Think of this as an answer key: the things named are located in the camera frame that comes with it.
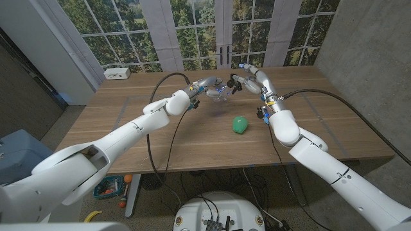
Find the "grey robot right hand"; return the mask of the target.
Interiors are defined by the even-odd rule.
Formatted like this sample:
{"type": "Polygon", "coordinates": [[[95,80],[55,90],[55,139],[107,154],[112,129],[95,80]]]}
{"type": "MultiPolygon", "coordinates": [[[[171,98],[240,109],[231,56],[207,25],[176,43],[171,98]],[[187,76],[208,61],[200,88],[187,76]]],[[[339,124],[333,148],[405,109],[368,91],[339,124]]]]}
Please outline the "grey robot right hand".
{"type": "Polygon", "coordinates": [[[230,81],[232,81],[237,90],[241,90],[240,86],[242,86],[251,93],[260,94],[261,96],[263,96],[265,105],[271,111],[273,111],[273,113],[286,110],[286,107],[284,106],[282,100],[279,99],[279,96],[277,95],[272,82],[263,71],[250,64],[240,64],[239,67],[243,68],[254,77],[243,78],[241,76],[233,74],[230,81]]]}

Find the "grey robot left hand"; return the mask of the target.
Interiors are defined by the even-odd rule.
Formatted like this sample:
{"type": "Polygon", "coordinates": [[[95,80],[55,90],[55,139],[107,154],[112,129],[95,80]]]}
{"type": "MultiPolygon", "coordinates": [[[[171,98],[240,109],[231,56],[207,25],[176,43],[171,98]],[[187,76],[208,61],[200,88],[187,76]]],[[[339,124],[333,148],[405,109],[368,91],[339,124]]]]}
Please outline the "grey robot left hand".
{"type": "Polygon", "coordinates": [[[189,96],[190,99],[195,99],[201,94],[205,94],[210,98],[217,98],[220,96],[220,93],[217,91],[223,83],[221,78],[212,76],[207,77],[193,83],[190,83],[183,91],[189,96]]]}

